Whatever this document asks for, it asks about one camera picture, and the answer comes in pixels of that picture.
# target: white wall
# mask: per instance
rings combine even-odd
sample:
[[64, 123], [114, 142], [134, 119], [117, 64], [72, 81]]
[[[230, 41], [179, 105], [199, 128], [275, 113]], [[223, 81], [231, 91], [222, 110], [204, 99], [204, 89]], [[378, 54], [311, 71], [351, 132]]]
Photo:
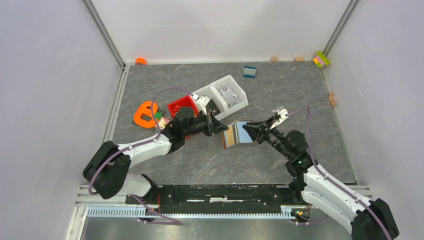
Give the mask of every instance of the white wall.
[[322, 51], [349, 0], [92, 0], [123, 60], [292, 61]]
[[119, 68], [79, 0], [0, 7], [0, 239], [64, 239]]
[[361, 1], [324, 70], [358, 178], [406, 240], [424, 234], [423, 13], [422, 1]]

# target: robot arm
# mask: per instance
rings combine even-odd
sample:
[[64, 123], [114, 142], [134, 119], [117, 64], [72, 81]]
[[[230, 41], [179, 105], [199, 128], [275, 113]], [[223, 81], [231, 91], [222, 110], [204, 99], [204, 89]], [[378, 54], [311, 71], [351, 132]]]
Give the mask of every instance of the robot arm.
[[287, 110], [283, 109], [268, 120], [248, 122], [243, 128], [254, 142], [268, 142], [288, 160], [285, 166], [294, 177], [289, 187], [296, 198], [324, 211], [341, 224], [353, 239], [387, 239], [377, 220], [367, 210], [371, 209], [390, 237], [396, 238], [399, 230], [387, 203], [380, 198], [372, 201], [351, 190], [316, 160], [312, 160], [306, 152], [308, 144], [303, 133], [293, 130], [284, 136], [279, 132], [275, 127], [287, 117]]
[[195, 117], [190, 107], [182, 107], [160, 132], [160, 136], [152, 136], [140, 141], [116, 145], [112, 141], [104, 142], [97, 150], [91, 161], [83, 171], [84, 178], [90, 182], [101, 165], [113, 154], [120, 150], [128, 149], [116, 155], [106, 167], [101, 169], [95, 178], [93, 187], [103, 199], [114, 195], [135, 194], [143, 197], [151, 188], [150, 182], [141, 175], [128, 174], [128, 170], [156, 156], [167, 155], [175, 152], [185, 144], [185, 137], [204, 133], [213, 136], [228, 127], [219, 122], [211, 111], [202, 111]]

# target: red plastic bin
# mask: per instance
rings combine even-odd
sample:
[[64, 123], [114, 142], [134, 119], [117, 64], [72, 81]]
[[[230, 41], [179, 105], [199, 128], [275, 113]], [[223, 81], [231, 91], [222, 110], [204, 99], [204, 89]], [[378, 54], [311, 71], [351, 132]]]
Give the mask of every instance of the red plastic bin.
[[171, 102], [167, 105], [167, 107], [169, 112], [171, 113], [172, 118], [174, 118], [175, 114], [177, 114], [180, 108], [182, 107], [190, 107], [194, 110], [194, 114], [196, 116], [199, 115], [199, 110], [193, 102], [193, 99], [189, 95], [182, 97], [174, 102]]

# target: green small block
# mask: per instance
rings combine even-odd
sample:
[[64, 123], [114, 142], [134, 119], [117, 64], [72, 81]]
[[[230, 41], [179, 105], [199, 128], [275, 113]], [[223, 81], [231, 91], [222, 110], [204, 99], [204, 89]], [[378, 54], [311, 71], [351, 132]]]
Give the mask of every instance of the green small block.
[[330, 60], [322, 52], [317, 51], [316, 55], [318, 55], [324, 61], [325, 65], [328, 66], [331, 64]]
[[154, 114], [154, 117], [156, 118], [156, 119], [161, 119], [162, 118], [162, 113], [160, 113], [160, 112], [156, 112], [155, 114]]

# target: blue lego brick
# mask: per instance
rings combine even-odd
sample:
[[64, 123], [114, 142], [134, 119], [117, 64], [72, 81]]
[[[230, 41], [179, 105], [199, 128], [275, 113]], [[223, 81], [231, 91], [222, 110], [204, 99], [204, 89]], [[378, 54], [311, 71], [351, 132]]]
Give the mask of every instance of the blue lego brick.
[[256, 75], [256, 67], [244, 66], [243, 77], [254, 79]]

